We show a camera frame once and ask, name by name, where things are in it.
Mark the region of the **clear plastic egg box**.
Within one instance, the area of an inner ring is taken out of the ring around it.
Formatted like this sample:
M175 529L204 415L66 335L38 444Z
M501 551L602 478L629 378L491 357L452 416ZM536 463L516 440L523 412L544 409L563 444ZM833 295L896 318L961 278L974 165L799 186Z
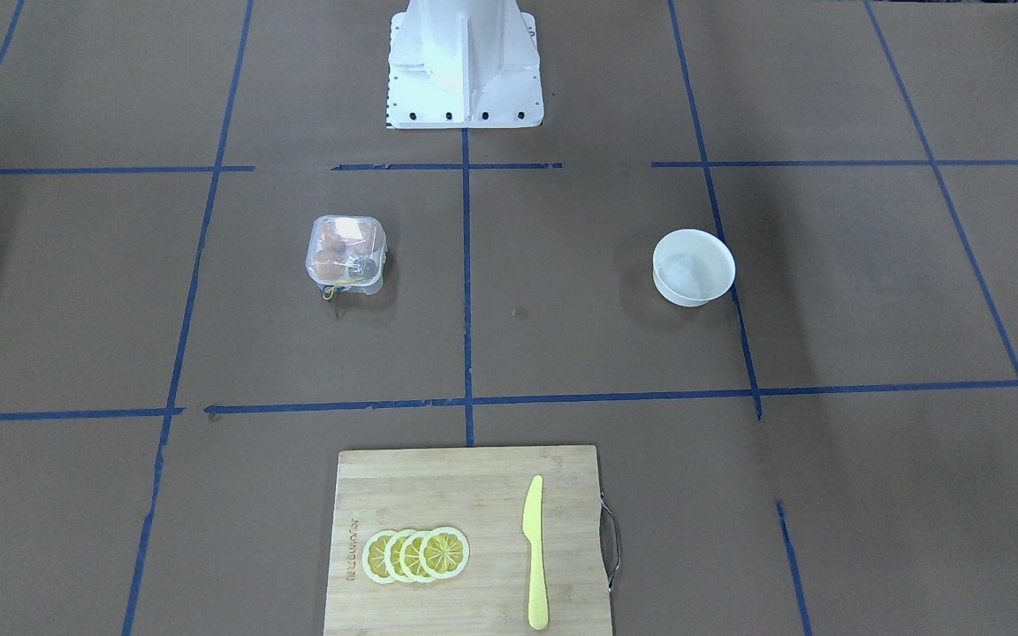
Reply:
M315 274L312 274L312 257L316 250L316 241L318 240L319 228L318 226L322 224L323 221L332 221L337 225L337 231L343 235L343 230L347 229L350 224L355 224L357 221L367 221L369 223L375 222L381 226L381 231L383 231L384 238L380 241L379 249L376 250L374 254L369 254L367 256L353 256L349 254L347 250L343 256L345 257L346 274L344 278L353 277L363 277L365 278L365 283L359 293L347 292L342 294L362 294L362 295L375 295L379 293L384 286L384 269L385 262L387 261L388 246L387 238L385 237L385 230L383 225L376 220L374 217L370 216L356 216L356 215L323 215L319 216L314 220L312 224L310 238L308 239L308 250L306 254L306 271L308 277L310 277L312 282L318 286L324 283L330 283L332 281L323 281L322 279L316 278Z

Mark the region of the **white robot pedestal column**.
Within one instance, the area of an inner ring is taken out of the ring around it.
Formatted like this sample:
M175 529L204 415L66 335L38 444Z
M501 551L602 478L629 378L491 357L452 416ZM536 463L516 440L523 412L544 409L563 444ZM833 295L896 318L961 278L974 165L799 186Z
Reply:
M516 1L411 1L389 36L388 128L543 123L536 21Z

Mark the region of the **yellow lemon slices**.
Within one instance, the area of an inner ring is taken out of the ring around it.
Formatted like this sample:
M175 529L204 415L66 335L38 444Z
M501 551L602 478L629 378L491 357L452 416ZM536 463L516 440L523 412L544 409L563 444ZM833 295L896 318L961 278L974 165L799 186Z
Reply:
M367 538L357 556L373 583L428 585L460 576L468 567L470 544L453 526L381 530Z

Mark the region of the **wooden cutting board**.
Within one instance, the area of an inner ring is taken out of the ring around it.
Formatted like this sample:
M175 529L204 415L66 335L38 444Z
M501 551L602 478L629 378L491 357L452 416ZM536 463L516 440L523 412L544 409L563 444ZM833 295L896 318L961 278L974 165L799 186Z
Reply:
M345 450L326 635L611 635L591 444Z

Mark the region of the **white ceramic bowl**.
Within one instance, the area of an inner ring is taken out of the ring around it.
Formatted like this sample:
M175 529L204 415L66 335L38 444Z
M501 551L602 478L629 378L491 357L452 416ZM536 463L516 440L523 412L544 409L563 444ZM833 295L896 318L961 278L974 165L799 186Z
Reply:
M716 235L691 228L664 235L653 250L651 269L656 290L679 307L722 298L736 278L731 250Z

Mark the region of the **brown egg from bowl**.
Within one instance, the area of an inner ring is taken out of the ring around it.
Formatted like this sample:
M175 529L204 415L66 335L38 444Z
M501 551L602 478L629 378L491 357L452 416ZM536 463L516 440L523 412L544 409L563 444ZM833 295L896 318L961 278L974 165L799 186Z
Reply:
M318 251L312 257L312 274L323 281L339 281L346 274L345 257L331 251Z

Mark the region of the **yellow plastic knife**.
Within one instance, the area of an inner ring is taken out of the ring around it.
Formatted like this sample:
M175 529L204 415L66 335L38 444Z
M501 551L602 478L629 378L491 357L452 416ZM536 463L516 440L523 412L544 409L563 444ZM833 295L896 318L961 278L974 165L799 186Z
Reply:
M548 582L543 551L543 488L541 474L535 474L522 505L521 530L529 546L527 583L527 624L533 631L545 631L550 622Z

